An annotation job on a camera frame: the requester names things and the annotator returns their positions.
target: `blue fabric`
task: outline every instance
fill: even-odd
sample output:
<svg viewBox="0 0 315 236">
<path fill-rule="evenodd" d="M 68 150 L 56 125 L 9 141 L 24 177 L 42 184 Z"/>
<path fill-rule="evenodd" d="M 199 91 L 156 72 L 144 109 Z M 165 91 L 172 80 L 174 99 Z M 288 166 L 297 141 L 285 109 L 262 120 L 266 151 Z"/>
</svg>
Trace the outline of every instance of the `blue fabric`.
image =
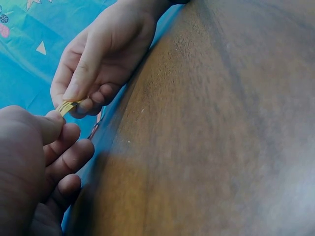
<svg viewBox="0 0 315 236">
<path fill-rule="evenodd" d="M 115 0 L 1 0 L 0 108 L 18 105 L 37 115 L 45 115 L 54 109 L 50 85 L 64 48 L 114 2 Z M 174 6 L 162 16 L 153 44 L 169 27 L 179 8 Z M 45 55 L 37 51 L 42 42 Z M 124 89 L 116 97 L 113 106 L 117 105 L 123 91 Z M 80 126 L 81 138 L 88 137 L 96 123 L 96 117 L 76 120 L 67 115 L 65 118 Z M 101 135 L 96 135 L 94 143 L 98 143 L 100 137 Z M 96 154 L 101 148 L 96 147 Z M 81 174 L 83 184 L 87 181 L 93 161 L 92 159 L 87 164 Z"/>
</svg>

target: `white triangle pattern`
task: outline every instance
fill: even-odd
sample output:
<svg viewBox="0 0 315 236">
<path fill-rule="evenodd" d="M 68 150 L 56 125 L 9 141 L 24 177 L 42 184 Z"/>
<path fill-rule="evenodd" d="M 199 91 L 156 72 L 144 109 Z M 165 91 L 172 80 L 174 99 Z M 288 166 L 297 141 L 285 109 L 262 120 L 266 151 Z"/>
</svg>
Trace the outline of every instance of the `white triangle pattern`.
<svg viewBox="0 0 315 236">
<path fill-rule="evenodd" d="M 41 41 L 41 43 L 37 47 L 36 51 L 38 51 L 39 53 L 42 53 L 43 55 L 46 55 L 46 48 L 45 48 L 44 41 Z"/>
</svg>

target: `wrist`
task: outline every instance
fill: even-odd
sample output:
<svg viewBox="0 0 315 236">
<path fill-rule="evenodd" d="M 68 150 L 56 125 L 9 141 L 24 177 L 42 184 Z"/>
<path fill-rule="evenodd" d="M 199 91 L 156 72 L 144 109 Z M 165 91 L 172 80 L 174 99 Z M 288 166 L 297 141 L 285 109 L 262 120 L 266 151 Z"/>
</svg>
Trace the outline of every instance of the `wrist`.
<svg viewBox="0 0 315 236">
<path fill-rule="evenodd" d="M 148 13 L 155 21 L 172 6 L 169 0 L 118 0 L 118 2 L 124 2 L 127 4 L 132 4 L 132 6 Z"/>
</svg>

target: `yellow tape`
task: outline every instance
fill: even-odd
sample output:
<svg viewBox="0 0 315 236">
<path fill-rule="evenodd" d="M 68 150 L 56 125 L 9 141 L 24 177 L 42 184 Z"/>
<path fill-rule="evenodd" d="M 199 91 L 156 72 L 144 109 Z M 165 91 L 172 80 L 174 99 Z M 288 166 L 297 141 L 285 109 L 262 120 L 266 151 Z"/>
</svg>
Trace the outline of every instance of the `yellow tape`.
<svg viewBox="0 0 315 236">
<path fill-rule="evenodd" d="M 64 101 L 59 107 L 56 108 L 56 111 L 60 112 L 60 114 L 64 117 L 72 108 L 79 105 L 81 101 L 78 102 L 66 102 Z"/>
</svg>

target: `wooden surface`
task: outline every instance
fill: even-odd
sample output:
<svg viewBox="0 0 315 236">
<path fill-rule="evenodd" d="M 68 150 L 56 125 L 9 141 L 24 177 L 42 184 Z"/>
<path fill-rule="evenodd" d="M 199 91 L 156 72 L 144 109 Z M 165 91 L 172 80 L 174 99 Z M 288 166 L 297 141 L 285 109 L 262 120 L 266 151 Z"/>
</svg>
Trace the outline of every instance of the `wooden surface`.
<svg viewBox="0 0 315 236">
<path fill-rule="evenodd" d="M 315 1 L 192 1 L 109 127 L 73 234 L 315 235 Z"/>
</svg>

